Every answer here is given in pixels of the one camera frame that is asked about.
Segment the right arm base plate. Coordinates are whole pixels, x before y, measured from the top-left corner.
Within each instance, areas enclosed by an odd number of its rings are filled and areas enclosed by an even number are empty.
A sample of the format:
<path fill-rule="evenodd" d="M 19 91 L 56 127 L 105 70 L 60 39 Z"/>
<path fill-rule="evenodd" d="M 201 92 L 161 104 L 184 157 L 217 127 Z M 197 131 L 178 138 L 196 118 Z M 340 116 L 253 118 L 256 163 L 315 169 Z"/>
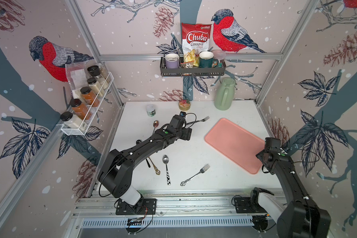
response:
<path fill-rule="evenodd" d="M 266 210 L 262 208 L 256 201 L 251 200 L 250 197 L 242 197 L 240 195 L 236 195 L 232 198 L 231 204 L 234 206 L 237 214 L 267 214 Z"/>

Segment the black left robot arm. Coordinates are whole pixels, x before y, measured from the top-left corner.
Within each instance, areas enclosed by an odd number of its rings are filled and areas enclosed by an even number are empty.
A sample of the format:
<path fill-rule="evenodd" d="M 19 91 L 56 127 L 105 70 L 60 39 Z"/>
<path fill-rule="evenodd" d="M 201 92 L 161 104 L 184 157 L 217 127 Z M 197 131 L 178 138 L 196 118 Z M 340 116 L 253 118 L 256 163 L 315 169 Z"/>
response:
<path fill-rule="evenodd" d="M 142 195 L 131 185 L 134 169 L 152 154 L 161 151 L 178 139 L 190 140 L 191 128 L 186 127 L 186 113 L 174 115 L 170 123 L 146 140 L 129 149 L 110 151 L 101 167 L 97 180 L 115 198 L 129 205 L 139 205 Z"/>

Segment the silver fork ornate handle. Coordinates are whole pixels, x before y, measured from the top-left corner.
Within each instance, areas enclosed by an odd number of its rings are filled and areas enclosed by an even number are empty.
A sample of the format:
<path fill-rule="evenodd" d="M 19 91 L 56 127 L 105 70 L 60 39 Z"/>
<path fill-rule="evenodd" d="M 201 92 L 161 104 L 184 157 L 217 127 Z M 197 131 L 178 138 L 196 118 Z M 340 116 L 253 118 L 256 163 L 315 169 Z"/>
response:
<path fill-rule="evenodd" d="M 185 185 L 186 185 L 189 181 L 191 181 L 194 177 L 196 177 L 197 175 L 200 175 L 200 174 L 205 173 L 209 168 L 210 168 L 210 165 L 209 165 L 209 164 L 204 165 L 204 166 L 200 169 L 200 171 L 199 171 L 197 174 L 193 175 L 193 176 L 190 177 L 189 179 L 186 179 L 185 181 L 182 181 L 182 182 L 180 183 L 180 186 L 185 186 Z"/>

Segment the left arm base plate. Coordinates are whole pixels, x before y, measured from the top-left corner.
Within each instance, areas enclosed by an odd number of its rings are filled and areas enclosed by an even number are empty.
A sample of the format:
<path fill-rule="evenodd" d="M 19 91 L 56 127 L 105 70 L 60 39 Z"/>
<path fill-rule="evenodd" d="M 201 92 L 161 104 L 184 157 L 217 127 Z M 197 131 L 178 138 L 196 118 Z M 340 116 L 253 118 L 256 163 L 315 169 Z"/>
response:
<path fill-rule="evenodd" d="M 116 215 L 155 215 L 157 199 L 141 198 L 136 205 L 130 205 L 123 200 L 120 200 L 116 208 Z"/>

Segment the silver spoon patterned handle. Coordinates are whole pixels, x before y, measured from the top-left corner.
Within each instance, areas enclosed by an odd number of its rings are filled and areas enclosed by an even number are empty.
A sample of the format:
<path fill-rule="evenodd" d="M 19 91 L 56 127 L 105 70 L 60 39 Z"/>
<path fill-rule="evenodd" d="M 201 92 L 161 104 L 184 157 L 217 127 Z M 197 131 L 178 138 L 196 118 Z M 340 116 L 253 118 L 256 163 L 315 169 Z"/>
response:
<path fill-rule="evenodd" d="M 169 170 L 168 170 L 168 162 L 169 162 L 169 158 L 167 155 L 163 156 L 163 163 L 166 166 L 166 178 L 167 178 L 167 185 L 171 185 L 171 179 L 170 179 L 170 174 L 169 174 Z"/>

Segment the pink plastic tray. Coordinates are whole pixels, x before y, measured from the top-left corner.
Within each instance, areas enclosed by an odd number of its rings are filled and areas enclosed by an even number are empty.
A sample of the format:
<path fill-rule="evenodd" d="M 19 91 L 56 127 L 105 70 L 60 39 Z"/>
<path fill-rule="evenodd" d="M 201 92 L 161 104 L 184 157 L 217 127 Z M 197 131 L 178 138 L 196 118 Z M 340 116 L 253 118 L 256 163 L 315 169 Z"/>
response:
<path fill-rule="evenodd" d="M 252 175 L 257 174 L 262 167 L 256 154 L 264 149 L 264 140 L 228 119 L 221 118 L 204 140 Z"/>

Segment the gold fork ornate handle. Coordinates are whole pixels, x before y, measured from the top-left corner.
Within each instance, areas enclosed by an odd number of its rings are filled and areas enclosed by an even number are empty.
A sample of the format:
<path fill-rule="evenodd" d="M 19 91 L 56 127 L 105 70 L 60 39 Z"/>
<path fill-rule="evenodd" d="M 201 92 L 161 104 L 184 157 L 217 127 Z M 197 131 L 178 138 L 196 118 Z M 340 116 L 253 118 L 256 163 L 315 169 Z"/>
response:
<path fill-rule="evenodd" d="M 161 172 L 160 172 L 160 170 L 155 166 L 155 164 L 153 163 L 153 161 L 152 161 L 152 159 L 149 157 L 149 160 L 151 161 L 151 163 L 152 163 L 152 166 L 153 166 L 153 168 L 154 168 L 154 170 L 155 170 L 155 174 L 156 175 L 160 175 L 161 174 Z"/>

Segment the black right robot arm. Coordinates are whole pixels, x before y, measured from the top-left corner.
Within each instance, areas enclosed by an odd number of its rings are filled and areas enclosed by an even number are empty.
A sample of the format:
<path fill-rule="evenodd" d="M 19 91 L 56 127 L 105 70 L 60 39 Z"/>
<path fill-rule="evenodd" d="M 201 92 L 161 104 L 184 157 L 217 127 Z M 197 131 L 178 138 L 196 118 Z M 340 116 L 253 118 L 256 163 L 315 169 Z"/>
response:
<path fill-rule="evenodd" d="M 281 150 L 279 139 L 267 137 L 256 157 L 276 175 L 286 197 L 282 205 L 269 190 L 255 187 L 250 194 L 253 208 L 263 208 L 274 220 L 281 238 L 326 238 L 331 217 L 318 207 L 296 174 L 292 158 Z"/>

